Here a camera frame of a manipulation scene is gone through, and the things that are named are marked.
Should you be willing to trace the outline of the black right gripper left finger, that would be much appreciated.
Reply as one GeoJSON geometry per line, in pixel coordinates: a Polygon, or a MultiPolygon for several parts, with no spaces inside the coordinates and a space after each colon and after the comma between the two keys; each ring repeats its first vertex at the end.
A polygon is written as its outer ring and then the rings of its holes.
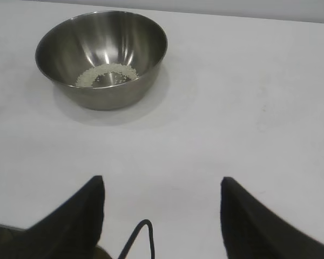
{"type": "Polygon", "coordinates": [[[0,244],[0,258],[93,258],[104,221],[100,175],[47,217],[0,244]]]}

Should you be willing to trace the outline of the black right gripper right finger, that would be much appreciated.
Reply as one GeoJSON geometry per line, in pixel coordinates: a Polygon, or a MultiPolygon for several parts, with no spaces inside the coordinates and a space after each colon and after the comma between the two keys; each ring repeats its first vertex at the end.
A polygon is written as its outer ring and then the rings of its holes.
{"type": "Polygon", "coordinates": [[[228,258],[324,258],[324,244],[299,231],[232,177],[221,181],[220,224],[228,258]]]}

